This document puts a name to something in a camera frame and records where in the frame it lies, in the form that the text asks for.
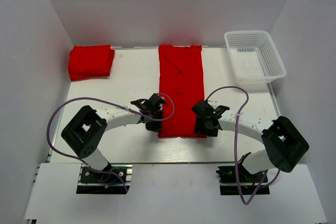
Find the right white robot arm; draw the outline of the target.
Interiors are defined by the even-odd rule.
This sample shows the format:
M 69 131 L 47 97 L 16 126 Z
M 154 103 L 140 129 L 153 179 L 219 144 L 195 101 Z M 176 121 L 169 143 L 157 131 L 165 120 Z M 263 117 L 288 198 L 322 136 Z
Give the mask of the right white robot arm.
M 200 100 L 193 107 L 195 133 L 216 137 L 218 131 L 232 131 L 253 138 L 264 149 L 247 153 L 239 162 L 238 177 L 247 182 L 258 172 L 277 168 L 290 173 L 309 150 L 309 144 L 293 123 L 284 116 L 271 121 L 243 116 L 227 106 L 212 107 Z

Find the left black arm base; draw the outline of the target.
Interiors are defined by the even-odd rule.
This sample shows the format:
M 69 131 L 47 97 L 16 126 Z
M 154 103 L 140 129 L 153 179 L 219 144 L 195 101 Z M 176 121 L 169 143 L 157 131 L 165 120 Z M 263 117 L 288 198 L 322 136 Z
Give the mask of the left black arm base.
M 118 174 L 129 189 L 132 179 L 132 165 L 112 165 L 111 170 Z M 82 195 L 125 195 L 127 192 L 116 175 L 98 174 L 82 165 L 79 173 L 76 194 Z

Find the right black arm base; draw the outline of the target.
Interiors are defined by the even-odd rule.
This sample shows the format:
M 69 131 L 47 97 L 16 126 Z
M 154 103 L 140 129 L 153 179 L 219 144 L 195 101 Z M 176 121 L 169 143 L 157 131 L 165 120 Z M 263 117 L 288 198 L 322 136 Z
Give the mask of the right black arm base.
M 216 174 L 219 179 L 219 189 L 221 196 L 239 196 L 234 165 L 221 165 L 217 167 Z M 256 174 L 249 174 L 243 168 L 239 168 L 239 181 L 241 192 L 244 196 L 251 196 L 253 191 L 257 188 L 265 172 L 258 172 Z M 265 177 L 257 190 L 256 195 L 269 195 L 270 190 L 268 178 Z

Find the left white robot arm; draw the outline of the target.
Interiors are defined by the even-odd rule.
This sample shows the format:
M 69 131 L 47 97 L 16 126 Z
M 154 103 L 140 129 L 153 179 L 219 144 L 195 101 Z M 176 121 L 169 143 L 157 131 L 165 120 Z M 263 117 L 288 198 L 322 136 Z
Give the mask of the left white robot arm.
M 111 109 L 95 110 L 85 105 L 65 126 L 61 137 L 76 156 L 93 169 L 93 176 L 104 182 L 111 175 L 110 163 L 98 148 L 104 133 L 140 123 L 145 124 L 146 130 L 160 133 L 166 107 L 168 103 L 156 93 L 148 99 L 131 101 L 129 106 L 115 105 Z

